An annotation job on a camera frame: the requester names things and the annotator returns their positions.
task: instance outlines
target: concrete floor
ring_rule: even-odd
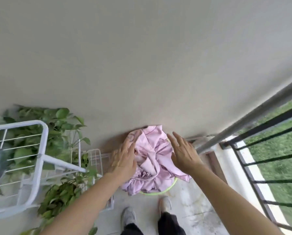
[[[193,179],[190,183],[178,180],[165,195],[172,201],[172,213],[187,235],[227,235],[227,231],[215,213],[210,202]],[[158,199],[160,196],[137,194],[128,196],[120,189],[114,194],[114,209],[99,214],[95,225],[97,235],[121,234],[121,214],[124,208],[132,206],[136,212],[137,226],[145,235],[158,234]]]

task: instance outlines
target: green grass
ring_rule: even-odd
[[[279,107],[275,111],[269,113],[264,118],[260,119],[254,125],[259,125],[267,120],[292,108],[292,101]],[[292,120],[287,121],[272,130],[263,132],[259,135],[250,137],[245,140],[246,144],[267,137],[271,134],[280,132],[289,127],[292,127]],[[268,140],[266,142],[249,147],[250,153],[254,160],[263,160],[267,158],[279,157],[292,154],[292,132]],[[263,177],[266,180],[273,179],[292,179],[292,159],[286,159],[276,162],[269,162],[258,165]],[[292,184],[270,184],[270,189],[278,202],[292,203]],[[286,220],[292,226],[292,208],[280,207]]]

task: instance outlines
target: white wire rack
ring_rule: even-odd
[[[32,126],[32,125],[41,125],[42,126],[42,133],[35,134],[25,137],[18,137],[18,138],[6,138],[8,129],[12,128],[20,128],[25,126]],[[35,157],[34,161],[36,161],[33,165],[24,166],[15,169],[9,169],[6,171],[4,176],[0,179],[0,219],[18,214],[28,208],[31,207],[38,207],[39,203],[36,202],[38,195],[41,194],[41,188],[43,186],[50,186],[53,184],[57,184],[55,180],[49,180],[58,178],[60,179],[63,176],[77,173],[77,172],[86,172],[85,168],[81,167],[81,144],[78,142],[77,148],[71,150],[71,162],[72,162],[72,153],[73,150],[78,151],[78,166],[72,163],[68,163],[57,158],[48,156],[45,154],[46,144],[47,144],[47,137],[48,137],[48,126],[39,120],[33,121],[26,121],[26,122],[18,122],[18,123],[11,123],[0,125],[0,131],[3,131],[2,139],[0,140],[0,149],[1,150],[12,150],[17,148],[29,148],[29,147],[38,147],[38,153],[27,155],[23,157],[11,158],[8,161],[12,160],[19,160],[22,158],[33,158]],[[71,140],[73,141],[75,138],[75,133],[71,133]],[[21,138],[28,138],[28,137],[40,137],[40,142],[21,146],[21,147],[13,147],[13,148],[5,148],[4,145],[7,144],[8,141],[18,140]],[[91,161],[92,166],[100,165],[98,171],[98,177],[102,177],[103,170],[102,170],[102,162],[101,162],[101,153],[100,150],[94,149],[90,150],[89,152],[89,160]],[[43,165],[45,163],[54,165],[54,170],[43,170]],[[33,172],[30,174],[22,173],[22,171],[26,168],[33,168]],[[15,178],[11,178],[8,173],[12,172],[14,175],[16,173]],[[113,208],[113,198],[110,200],[110,204],[106,209]]]

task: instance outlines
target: black railing bar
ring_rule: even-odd
[[[285,160],[285,159],[290,159],[292,158],[292,154],[281,156],[281,157],[276,157],[276,158],[269,158],[261,161],[256,161],[256,162],[251,162],[251,163],[246,163],[243,166],[251,166],[251,165],[257,165],[261,163],[267,163],[267,162],[274,162],[274,161],[280,161],[280,160]]]
[[[241,165],[245,164],[245,160],[244,160],[241,152],[234,150],[234,149],[233,149],[233,151],[234,151],[239,163]],[[252,181],[254,181],[254,177],[253,177],[252,173],[250,172],[250,169],[248,167],[244,167],[244,166],[242,166],[242,169],[243,169],[248,181],[250,182],[250,185],[251,185],[251,187],[252,187],[252,189],[253,189],[253,191],[258,199],[258,202],[260,203],[266,217],[269,218],[271,221],[276,222],[276,219],[274,218],[269,206],[267,206],[266,204],[263,203],[263,200],[265,198],[264,198],[259,186],[257,184],[252,183]]]
[[[278,205],[278,206],[292,208],[292,203],[283,203],[283,202],[276,202],[276,201],[269,201],[269,200],[263,200],[263,203],[267,205]]]
[[[288,128],[288,129],[286,129],[286,130],[283,130],[283,131],[281,131],[281,132],[279,132],[279,133],[275,133],[275,134],[270,135],[270,136],[268,136],[268,137],[262,138],[262,139],[260,139],[260,140],[255,141],[255,142],[252,142],[252,143],[250,143],[250,144],[247,144],[247,145],[245,145],[245,146],[242,146],[242,147],[240,147],[240,148],[237,148],[236,150],[242,150],[242,149],[244,149],[244,148],[247,148],[247,147],[250,147],[250,146],[254,146],[254,145],[256,145],[256,144],[259,144],[259,143],[261,143],[261,142],[265,142],[265,141],[270,140],[270,139],[273,139],[273,138],[275,138],[275,137],[279,137],[279,136],[281,136],[281,135],[283,135],[283,134],[286,134],[286,133],[289,133],[289,132],[292,132],[292,127],[291,127],[291,128]]]
[[[292,183],[292,179],[284,179],[284,180],[253,180],[255,184],[286,184]]]
[[[285,224],[282,224],[282,223],[277,223],[277,222],[274,222],[274,224],[277,225],[278,227],[281,227],[281,228],[284,228],[286,230],[292,231],[292,226],[285,225]]]
[[[214,138],[212,138],[202,146],[195,147],[195,142],[193,143],[193,146],[196,148],[198,153],[201,153],[204,150],[211,148],[213,145],[225,140],[227,137],[231,136],[238,130],[244,128],[250,122],[254,122],[258,118],[265,116],[270,111],[274,110],[279,106],[282,106],[291,99],[292,99],[292,82],[286,87],[284,87],[282,90],[278,91],[271,98],[263,102],[260,106],[256,107],[251,112],[243,116],[237,122],[233,123],[231,126],[217,134]]]
[[[289,109],[288,111],[266,121],[265,123],[262,123],[250,130],[248,130],[245,133],[242,133],[238,135],[237,137],[231,139],[230,141],[224,142],[224,146],[228,146],[230,144],[242,141],[250,136],[255,136],[259,133],[262,133],[266,130],[271,130],[274,127],[279,126],[280,124],[283,124],[289,120],[292,120],[292,109]]]

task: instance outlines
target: shoe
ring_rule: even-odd
[[[159,213],[162,215],[164,212],[171,213],[172,206],[168,196],[159,199]]]
[[[121,219],[122,230],[124,229],[126,225],[130,223],[136,223],[136,214],[132,207],[127,207],[122,212],[122,219]]]

